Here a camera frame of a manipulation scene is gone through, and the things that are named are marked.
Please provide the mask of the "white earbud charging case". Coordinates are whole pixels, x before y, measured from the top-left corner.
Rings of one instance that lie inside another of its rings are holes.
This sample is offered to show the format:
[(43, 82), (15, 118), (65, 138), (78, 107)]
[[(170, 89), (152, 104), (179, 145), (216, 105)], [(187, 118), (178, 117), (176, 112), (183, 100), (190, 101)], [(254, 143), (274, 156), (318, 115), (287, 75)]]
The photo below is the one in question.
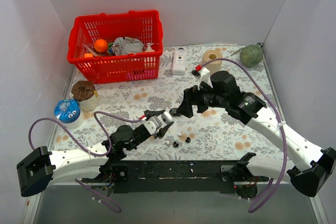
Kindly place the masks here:
[(169, 123), (173, 122), (172, 116), (167, 111), (162, 113), (161, 119), (165, 124), (169, 124)]

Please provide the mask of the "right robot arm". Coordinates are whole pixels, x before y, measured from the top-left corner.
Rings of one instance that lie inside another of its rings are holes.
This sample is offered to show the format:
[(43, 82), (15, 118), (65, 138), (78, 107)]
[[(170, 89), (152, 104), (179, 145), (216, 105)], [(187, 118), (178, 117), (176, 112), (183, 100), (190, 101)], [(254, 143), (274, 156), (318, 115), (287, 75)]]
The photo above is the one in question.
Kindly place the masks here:
[(335, 149), (321, 148), (276, 116), (258, 96), (240, 90), (233, 75), (227, 71), (210, 74), (197, 66), (192, 74), (198, 84), (185, 89), (183, 101), (176, 112), (193, 117), (208, 108), (223, 108), (229, 116), (257, 131), (283, 151), (283, 161), (267, 161), (255, 153), (245, 154), (233, 167), (223, 172), (227, 181), (248, 181), (253, 177), (268, 177), (291, 183), (308, 197), (314, 197), (333, 173)]

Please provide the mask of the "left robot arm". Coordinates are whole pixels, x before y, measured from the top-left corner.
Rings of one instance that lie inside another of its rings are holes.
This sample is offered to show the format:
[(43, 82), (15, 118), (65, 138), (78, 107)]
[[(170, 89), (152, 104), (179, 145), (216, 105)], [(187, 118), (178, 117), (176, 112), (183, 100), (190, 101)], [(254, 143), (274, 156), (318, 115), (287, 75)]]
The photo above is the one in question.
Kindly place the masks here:
[(110, 168), (112, 163), (124, 159), (126, 151), (135, 150), (150, 137), (163, 138), (174, 123), (165, 110), (146, 110), (137, 122), (134, 129), (118, 127), (101, 144), (70, 151), (50, 151), (46, 146), (34, 149), (16, 165), (21, 196), (30, 197), (49, 185), (75, 179), (106, 182), (116, 174)]

